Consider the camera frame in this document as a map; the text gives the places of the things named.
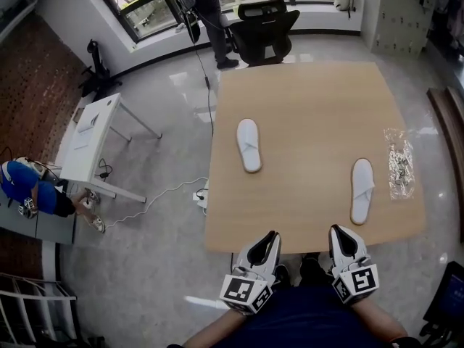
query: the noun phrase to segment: table leg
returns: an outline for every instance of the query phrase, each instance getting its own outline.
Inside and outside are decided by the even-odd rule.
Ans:
[[[120,194],[121,196],[128,197],[129,199],[132,199],[132,200],[140,201],[143,203],[146,202],[146,197],[139,196],[138,194],[133,194],[129,191],[126,191],[125,189],[115,187],[115,186],[112,186],[111,184],[105,183],[104,181],[100,181],[94,178],[92,179],[91,183],[95,186],[98,186],[100,189],[112,192],[114,195]]]
[[[124,138],[126,141],[130,142],[132,141],[132,137],[131,136],[126,136],[124,133],[121,133],[120,131],[114,129],[112,126],[109,127],[112,131],[114,131],[118,136],[120,136],[121,138]]]
[[[150,133],[152,133],[154,136],[156,136],[158,139],[161,139],[162,134],[156,133],[153,129],[151,129],[148,126],[148,123],[145,121],[144,117],[139,115],[136,115],[133,110],[131,110],[127,103],[123,101],[122,99],[120,100],[120,106],[122,109],[124,109],[130,116],[132,116],[134,119],[136,119],[145,129],[147,129]]]
[[[100,194],[104,194],[106,196],[109,196],[112,199],[116,198],[116,193],[115,192],[108,191],[107,189],[104,189],[104,188],[102,188],[100,186],[97,186],[96,184],[92,184],[92,183],[89,183],[89,182],[76,182],[76,184],[78,186],[83,187],[83,188],[91,189],[91,190],[93,190],[95,192],[99,192]]]

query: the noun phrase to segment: black stand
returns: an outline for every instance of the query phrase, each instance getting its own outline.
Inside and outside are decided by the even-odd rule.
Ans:
[[[95,40],[90,40],[87,45],[87,52],[92,54],[94,60],[95,72],[92,71],[92,66],[87,67],[83,72],[88,73],[90,78],[79,85],[82,88],[82,97],[88,96],[90,93],[95,92],[93,102],[98,101],[108,95],[108,90],[113,86],[121,83],[111,77],[111,72],[103,65],[103,61],[100,59],[99,44]]]

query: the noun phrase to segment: dark blue shirt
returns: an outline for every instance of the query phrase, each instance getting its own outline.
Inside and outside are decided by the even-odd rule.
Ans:
[[[38,182],[37,206],[42,212],[53,214],[57,205],[57,190],[50,182],[40,181],[37,173],[29,167],[16,161],[9,161],[7,171],[13,184],[11,184],[3,170],[1,171],[1,189],[10,198],[24,204],[24,200],[31,197],[30,190]]]
[[[378,340],[330,286],[277,291],[266,305],[214,348],[418,348],[414,338]],[[168,348],[181,348],[170,345]]]

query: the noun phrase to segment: white sneaker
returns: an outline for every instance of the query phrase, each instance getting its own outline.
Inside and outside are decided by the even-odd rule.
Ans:
[[[82,201],[82,205],[84,205],[87,208],[87,210],[90,211],[92,214],[95,214],[95,205],[93,200],[87,198],[84,201]]]
[[[106,225],[104,224],[104,221],[97,216],[92,223],[87,222],[89,226],[94,227],[98,232],[104,233],[105,230],[107,229]]]
[[[86,191],[87,191],[87,194],[88,194],[88,198],[90,200],[92,200],[96,204],[100,203],[100,196],[95,191],[92,191],[91,189],[88,189],[88,188],[86,188]]]

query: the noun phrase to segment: tiled floor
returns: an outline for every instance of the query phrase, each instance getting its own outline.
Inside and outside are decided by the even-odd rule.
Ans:
[[[457,197],[450,157],[426,90],[440,86],[427,60],[372,55],[348,36],[293,36],[285,62],[374,61],[395,96],[415,150],[426,201],[427,229],[412,239],[372,246],[381,288],[373,298],[417,336],[422,316],[448,260],[462,260]],[[210,50],[201,51],[212,79],[212,110],[220,73]],[[150,139],[127,115],[115,125],[131,132],[126,144],[111,133],[103,157],[115,172],[109,182],[149,198],[184,181],[207,176],[211,128],[204,76],[195,54],[187,54],[123,78],[124,98],[139,104],[164,133]],[[84,330],[106,337],[112,348],[165,347],[186,338],[222,313],[184,297],[216,300],[230,255],[204,249],[204,215],[192,202],[200,181],[169,192],[146,215],[109,228],[104,235],[80,222],[74,246],[62,248],[62,275],[78,295]],[[104,198],[107,224],[142,211],[142,204]],[[323,254],[328,263],[327,254]],[[284,257],[296,275],[298,257]]]

